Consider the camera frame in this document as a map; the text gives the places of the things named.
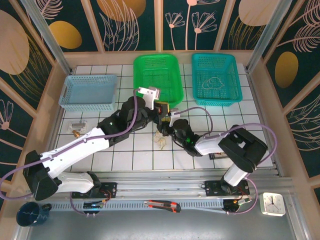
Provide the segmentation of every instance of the basket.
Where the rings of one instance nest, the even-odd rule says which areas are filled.
[[[174,108],[184,98],[178,60],[171,54],[150,54],[133,62],[134,88],[155,87],[161,90],[160,102]]]
[[[235,57],[222,53],[193,54],[192,87],[197,105],[228,107],[241,102]]]
[[[70,75],[65,78],[59,105],[72,112],[114,111],[117,76]]]

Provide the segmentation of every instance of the dark blue cup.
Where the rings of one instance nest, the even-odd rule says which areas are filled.
[[[43,206],[31,201],[20,207],[16,214],[16,222],[22,227],[37,226],[43,224],[49,217],[51,204]]]

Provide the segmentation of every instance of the light blue plastic basket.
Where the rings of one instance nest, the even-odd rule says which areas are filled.
[[[235,57],[222,53],[193,54],[192,87],[197,105],[228,107],[241,102]]]
[[[70,75],[65,78],[59,105],[72,112],[114,111],[117,76]]]

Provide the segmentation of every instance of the alarm clock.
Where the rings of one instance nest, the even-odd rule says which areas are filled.
[[[286,214],[285,202],[281,194],[264,192],[260,194],[259,198],[263,214],[277,217]]]

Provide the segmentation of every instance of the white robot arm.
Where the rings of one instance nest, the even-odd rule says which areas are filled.
[[[176,110],[169,113],[171,122],[163,121],[169,112],[168,105],[154,102],[159,98],[160,91],[150,87],[139,88],[139,92],[143,94],[143,98],[136,97],[136,119],[133,127],[125,134],[118,133],[123,133],[133,122],[133,97],[123,103],[121,110],[105,118],[97,127],[78,139],[40,155],[36,151],[26,155],[25,164],[50,159],[23,170],[26,182],[37,201],[59,192],[79,192],[95,198],[101,183],[93,172],[71,173],[64,170],[93,153],[126,140],[131,132],[146,127],[150,122],[156,123],[164,136],[171,136],[191,156],[226,153],[234,162],[222,177],[221,187],[225,188],[226,192],[237,186],[247,173],[253,172],[267,150],[262,141],[244,128],[224,137],[210,138],[194,134],[188,121],[180,119]]]

